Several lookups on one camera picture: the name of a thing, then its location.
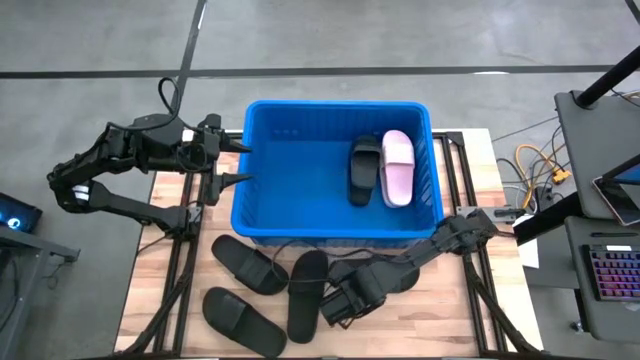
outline pink slipper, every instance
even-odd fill
[[[413,144],[405,133],[390,130],[382,138],[380,180],[384,203],[402,207],[411,203],[413,195]]]

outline wooden table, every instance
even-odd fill
[[[503,206],[504,193],[500,175],[486,129],[463,130],[473,185],[479,206]],[[442,147],[436,142],[436,159],[445,215],[452,213],[451,197],[447,185]],[[462,175],[454,147],[454,162],[459,191],[466,202]],[[223,154],[218,172],[235,173],[238,157]],[[180,202],[183,176],[159,173],[154,184],[151,202],[158,206],[177,205]],[[190,297],[185,329],[183,356],[240,357],[255,356],[252,351],[228,340],[213,330],[202,316],[202,299],[214,286],[230,289],[252,304],[268,319],[286,329],[288,294],[262,296],[248,290],[220,265],[211,254],[211,244],[222,234],[231,234],[247,244],[253,243],[236,235],[230,226],[233,188],[221,195],[215,208],[204,212],[204,223],[196,263],[196,274]],[[162,236],[160,230],[149,227],[143,231],[140,246]],[[171,241],[163,241],[142,253],[135,263],[129,294],[125,304],[115,349],[130,345],[147,325],[162,298],[167,273]],[[275,249],[261,249],[272,255]],[[278,262],[288,271],[303,248],[287,248]],[[518,255],[515,240],[493,238],[488,243],[493,278],[498,301],[514,325],[534,346],[542,349],[529,290]],[[175,320],[169,320],[167,340],[171,344]],[[495,349],[493,329],[483,305],[484,326],[490,349]],[[427,357],[477,355],[462,260],[446,254],[421,268],[420,280],[402,294],[389,295],[384,306],[366,317],[356,320],[349,330],[330,328],[323,318],[310,344],[288,342],[282,357]]]

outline blue storage bin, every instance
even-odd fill
[[[380,179],[368,206],[348,200],[352,142],[400,130],[416,167],[409,206],[384,204]],[[231,225],[256,244],[302,238],[317,246],[401,248],[433,234],[443,219],[427,109],[411,102],[263,100],[247,110]]]

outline keyboard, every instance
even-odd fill
[[[640,246],[585,245],[596,299],[640,302]]]

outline white paper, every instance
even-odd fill
[[[520,224],[521,222],[532,218],[533,215],[523,215],[516,219],[513,223],[513,226]],[[540,259],[538,257],[538,239],[532,239],[531,241],[518,246],[518,252],[520,253],[520,261],[522,261],[522,265],[539,269],[540,268]]]

